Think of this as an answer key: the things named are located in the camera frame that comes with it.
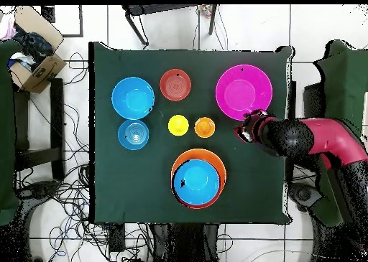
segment green cloth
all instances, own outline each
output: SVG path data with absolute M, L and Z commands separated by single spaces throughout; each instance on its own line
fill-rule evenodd
M 351 50 L 342 41 L 335 40 L 328 55 L 315 64 L 320 68 L 324 81 L 325 117 L 344 121 L 360 138 L 364 94 L 368 91 L 368 51 Z M 337 226 L 343 219 L 326 170 L 322 171 L 319 186 L 325 197 L 315 204 L 313 212 L 325 225 Z
M 95 222 L 288 223 L 288 216 L 282 212 L 284 159 L 238 140 L 234 127 L 241 121 L 220 110 L 215 89 L 230 67 L 255 65 L 272 83 L 269 111 L 284 118 L 289 83 L 286 62 L 291 54 L 290 47 L 279 52 L 118 51 L 94 43 Z M 184 70 L 192 83 L 188 97 L 178 102 L 160 92 L 160 78 L 172 68 Z M 131 76 L 146 80 L 155 92 L 153 110 L 142 119 L 149 128 L 149 141 L 138 151 L 127 150 L 119 143 L 117 131 L 124 119 L 111 104 L 115 85 Z M 173 136 L 167 129 L 175 114 L 189 120 L 190 128 L 184 136 Z M 194 123 L 201 116 L 212 118 L 216 124 L 216 132 L 209 139 L 201 139 L 194 132 Z M 219 199 L 203 210 L 182 206 L 170 189 L 174 161 L 192 148 L 214 152 L 227 170 Z
M 14 193 L 15 120 L 8 61 L 21 48 L 14 40 L 0 42 L 0 225 L 10 223 L 19 204 Z

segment tiled floor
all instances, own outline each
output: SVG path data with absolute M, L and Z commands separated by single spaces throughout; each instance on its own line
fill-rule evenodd
M 55 26 L 63 34 L 80 34 L 78 11 L 78 6 L 56 6 Z M 81 79 L 83 74 L 87 73 L 79 83 L 65 86 L 65 104 L 79 112 L 78 137 L 87 144 L 88 71 L 83 68 L 88 64 L 88 42 L 103 42 L 111 48 L 131 50 L 140 50 L 142 45 L 128 25 L 121 6 L 83 5 L 82 11 L 83 36 L 66 37 L 56 52 L 70 63 L 70 68 L 65 67 L 58 75 L 65 83 L 71 81 L 80 71 L 82 74 L 75 80 Z M 297 117 L 303 116 L 303 87 L 321 79 L 312 61 L 322 58 L 326 43 L 331 39 L 344 39 L 356 48 L 363 48 L 368 44 L 367 16 L 364 9 L 355 5 L 221 5 L 220 11 L 229 39 L 229 50 L 273 51 L 283 45 L 292 45 L 295 48 L 292 78 L 297 82 Z M 134 18 L 134 23 L 140 30 L 138 17 Z M 146 15 L 142 17 L 142 23 L 149 39 L 149 50 L 193 48 L 194 33 L 198 24 L 194 7 Z M 221 50 L 216 35 L 208 35 L 208 26 L 209 19 L 201 17 L 201 50 Z M 216 16 L 216 28 L 222 46 L 226 47 L 226 34 L 219 14 Z M 197 49 L 197 46 L 198 34 L 194 48 Z M 72 56 L 75 52 L 79 52 L 81 56 Z M 33 94 L 32 100 L 50 120 L 48 90 L 41 95 Z M 77 114 L 73 109 L 65 107 L 65 111 L 76 121 Z M 49 147 L 48 123 L 33 103 L 29 105 L 29 112 L 31 148 Z M 72 155 L 71 151 L 80 147 L 73 135 L 73 122 L 67 115 L 65 122 L 66 140 L 69 144 L 65 158 L 68 159 Z M 76 156 L 79 164 L 88 163 L 87 152 L 77 152 Z M 68 170 L 75 166 L 75 160 L 68 160 L 66 165 Z M 76 173 L 70 175 L 69 182 L 77 177 Z M 29 180 L 35 182 L 50 178 L 50 165 L 41 165 L 36 167 Z M 287 226 L 222 225 L 219 234 L 226 228 L 226 233 L 233 239 L 221 237 L 218 240 L 218 251 L 226 250 L 219 253 L 220 262 L 308 262 L 313 245 L 311 220 L 308 215 L 299 212 L 291 201 L 287 203 L 287 211 L 293 218 Z M 49 201 L 37 208 L 30 231 L 31 249 L 35 256 L 49 260 L 54 253 L 49 241 L 50 231 L 53 227 L 62 225 L 66 217 L 64 209 L 55 201 Z M 135 229 L 137 225 L 126 225 L 127 233 Z M 135 245 L 138 234 L 139 232 L 135 232 L 129 235 L 127 245 Z M 51 237 L 51 243 L 58 246 L 58 234 Z M 59 253 L 61 256 L 56 256 L 53 262 L 70 262 L 71 256 L 78 248 L 79 256 L 75 256 L 73 262 L 107 262 L 96 246 L 90 243 L 81 246 L 81 243 L 81 239 L 66 240 L 62 249 L 68 253 Z M 145 259 L 146 253 L 142 248 L 139 255 Z M 121 260 L 122 256 L 129 257 L 128 255 L 127 252 L 121 253 L 117 260 Z M 111 259 L 114 261 L 115 257 L 116 254 L 113 254 Z

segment small blue bowl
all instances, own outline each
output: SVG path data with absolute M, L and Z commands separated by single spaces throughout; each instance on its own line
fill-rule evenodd
M 219 185 L 219 174 L 211 164 L 200 159 L 191 159 L 176 170 L 172 188 L 184 203 L 203 205 L 216 196 Z
M 124 78 L 115 86 L 112 106 L 123 118 L 136 120 L 151 112 L 155 94 L 148 82 L 141 78 Z
M 118 139 L 128 150 L 138 150 L 146 145 L 149 134 L 146 124 L 142 121 L 127 120 L 119 127 Z

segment magenta bowl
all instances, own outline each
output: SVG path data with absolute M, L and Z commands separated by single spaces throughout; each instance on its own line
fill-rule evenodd
M 218 80 L 216 100 L 229 118 L 243 121 L 245 113 L 268 108 L 272 100 L 271 81 L 258 67 L 236 65 Z

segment yellow cup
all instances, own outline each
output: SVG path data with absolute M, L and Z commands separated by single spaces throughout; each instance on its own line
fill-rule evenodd
M 189 129 L 188 120 L 181 115 L 172 116 L 167 125 L 169 132 L 174 136 L 182 136 Z
M 199 118 L 194 125 L 194 131 L 201 138 L 209 138 L 215 132 L 215 123 L 210 118 Z

